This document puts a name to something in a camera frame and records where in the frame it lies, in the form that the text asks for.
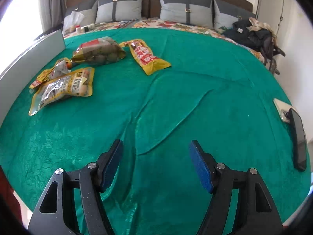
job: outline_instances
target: black phone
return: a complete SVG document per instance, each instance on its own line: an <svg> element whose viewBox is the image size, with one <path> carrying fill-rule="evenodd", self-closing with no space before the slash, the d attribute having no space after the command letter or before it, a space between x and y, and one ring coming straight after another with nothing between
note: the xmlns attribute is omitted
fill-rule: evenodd
<svg viewBox="0 0 313 235"><path fill-rule="evenodd" d="M288 111L288 116L290 118L294 144L294 167L299 171L304 171L306 169L306 135L304 133L302 120L299 114L292 108Z"/></svg>

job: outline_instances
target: floral bedsheet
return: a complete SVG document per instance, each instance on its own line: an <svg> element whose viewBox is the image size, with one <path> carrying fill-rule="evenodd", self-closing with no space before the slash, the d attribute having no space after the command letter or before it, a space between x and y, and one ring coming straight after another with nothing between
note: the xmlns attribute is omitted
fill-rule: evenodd
<svg viewBox="0 0 313 235"><path fill-rule="evenodd" d="M245 49L247 49L250 53L252 53L259 61L264 63L264 57L260 52L257 52L251 48L248 48L246 46L240 45L233 41L232 39L226 38L225 36L217 33L213 29L208 29L200 26L190 26L185 25L181 23L175 23L171 21L164 21L161 19L155 19L155 18L149 18L149 19L139 19L139 20L133 20L133 21L122 21L122 22L111 22L111 23L101 23L95 25L95 28L87 33L82 34L88 34L92 32L98 32L98 31L104 31L104 30L113 30L113 29L119 29L119 28L166 28L166 29L173 29L173 30L179 30L179 31L185 31L190 33L197 33L197 34L205 34L209 35L213 38L219 38L226 40L228 42L231 42L235 45L241 46ZM73 36L78 35L76 32L70 33L68 35L65 35L64 38L70 38Z"/></svg>

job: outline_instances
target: curtain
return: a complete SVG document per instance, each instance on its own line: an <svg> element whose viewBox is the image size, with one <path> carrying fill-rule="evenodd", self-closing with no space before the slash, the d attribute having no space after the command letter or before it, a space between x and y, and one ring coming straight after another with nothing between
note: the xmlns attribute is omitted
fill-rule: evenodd
<svg viewBox="0 0 313 235"><path fill-rule="evenodd" d="M53 28L64 20L66 0L39 0L40 19L43 31Z"/></svg>

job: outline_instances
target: green tablecloth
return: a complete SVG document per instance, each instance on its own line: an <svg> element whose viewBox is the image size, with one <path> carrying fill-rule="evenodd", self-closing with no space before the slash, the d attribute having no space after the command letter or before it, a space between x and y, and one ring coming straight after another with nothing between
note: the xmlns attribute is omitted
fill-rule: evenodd
<svg viewBox="0 0 313 235"><path fill-rule="evenodd" d="M117 29L66 39L67 49L46 68L103 36L142 38L173 66L147 76L126 48L122 61L96 67L93 96L50 104L32 117L26 86L0 129L0 163L30 209L55 169L82 168L116 138L124 141L124 157L102 197L117 235L196 233L211 195L189 157L193 139L231 169L255 167L282 221L300 205L310 186L309 162L305 172L294 169L288 125L273 104L289 100L252 54L200 34ZM232 227L236 195L224 232ZM77 213L83 226L80 207Z"/></svg>

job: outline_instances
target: pillow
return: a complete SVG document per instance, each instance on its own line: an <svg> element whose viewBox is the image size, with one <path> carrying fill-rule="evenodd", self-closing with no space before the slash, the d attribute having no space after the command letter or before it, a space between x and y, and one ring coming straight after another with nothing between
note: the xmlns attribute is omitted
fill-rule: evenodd
<svg viewBox="0 0 313 235"><path fill-rule="evenodd" d="M85 16L79 25L80 26L90 25L94 23L96 20L97 9L98 9L98 0L87 0L87 1L81 2L77 6L67 8L64 21L66 21L66 18L71 15L72 11L77 11L77 12L82 13Z"/></svg>
<svg viewBox="0 0 313 235"><path fill-rule="evenodd" d="M99 0L96 24L141 18L142 0Z"/></svg>
<svg viewBox="0 0 313 235"><path fill-rule="evenodd" d="M214 29L230 28L234 22L243 19L255 18L255 14L236 5L221 0L214 0Z"/></svg>
<svg viewBox="0 0 313 235"><path fill-rule="evenodd" d="M160 19L212 28L212 0L160 0Z"/></svg>

